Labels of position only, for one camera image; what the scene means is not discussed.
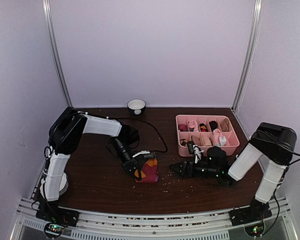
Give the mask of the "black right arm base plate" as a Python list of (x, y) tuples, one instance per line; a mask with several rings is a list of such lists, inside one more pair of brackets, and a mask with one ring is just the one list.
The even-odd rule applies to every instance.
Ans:
[(269, 208), (259, 210), (252, 207), (236, 208), (229, 211), (229, 218), (232, 226), (250, 224), (253, 222), (261, 222), (265, 218), (271, 217), (273, 214)]

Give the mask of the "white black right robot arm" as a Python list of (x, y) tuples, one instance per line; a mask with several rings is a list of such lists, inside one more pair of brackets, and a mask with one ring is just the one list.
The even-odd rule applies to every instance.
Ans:
[(258, 220), (265, 212), (275, 191), (282, 184), (290, 165), (294, 164), (297, 133), (290, 127), (268, 122), (259, 124), (232, 164), (219, 146), (203, 152), (190, 141), (191, 159), (171, 164), (169, 168), (182, 178), (215, 178), (219, 185), (232, 188), (260, 161), (264, 161), (263, 177), (254, 195), (254, 204), (246, 210), (249, 220)]

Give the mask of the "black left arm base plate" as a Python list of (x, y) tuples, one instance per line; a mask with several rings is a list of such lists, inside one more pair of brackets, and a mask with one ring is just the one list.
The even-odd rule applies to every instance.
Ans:
[(56, 223), (65, 227), (76, 227), (80, 213), (76, 210), (58, 208), (57, 211), (51, 209), (38, 209), (35, 216), (47, 222)]

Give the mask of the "purple orange striped sock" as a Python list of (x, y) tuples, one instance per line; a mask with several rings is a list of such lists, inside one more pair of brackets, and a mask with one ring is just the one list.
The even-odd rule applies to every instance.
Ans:
[(152, 158), (147, 160), (141, 170), (136, 169), (134, 172), (136, 183), (157, 183), (159, 181), (159, 176), (157, 173), (158, 160)]

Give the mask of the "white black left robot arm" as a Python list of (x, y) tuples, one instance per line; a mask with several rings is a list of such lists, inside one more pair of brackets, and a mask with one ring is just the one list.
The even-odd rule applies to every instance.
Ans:
[(140, 140), (137, 129), (117, 119), (99, 117), (67, 107), (49, 130), (48, 167), (40, 188), (41, 195), (48, 202), (59, 199), (62, 184), (67, 183), (65, 167), (84, 134), (109, 136), (109, 143), (121, 160), (122, 168), (137, 181), (142, 180), (144, 163), (155, 158), (155, 154), (148, 150), (136, 153), (132, 151), (131, 145)]

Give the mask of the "tan ribbed sock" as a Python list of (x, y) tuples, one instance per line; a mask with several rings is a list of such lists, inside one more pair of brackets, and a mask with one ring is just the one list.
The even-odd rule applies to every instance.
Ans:
[(230, 121), (227, 118), (224, 118), (221, 122), (220, 122), (220, 129), (222, 132), (229, 132), (231, 130), (230, 128)]

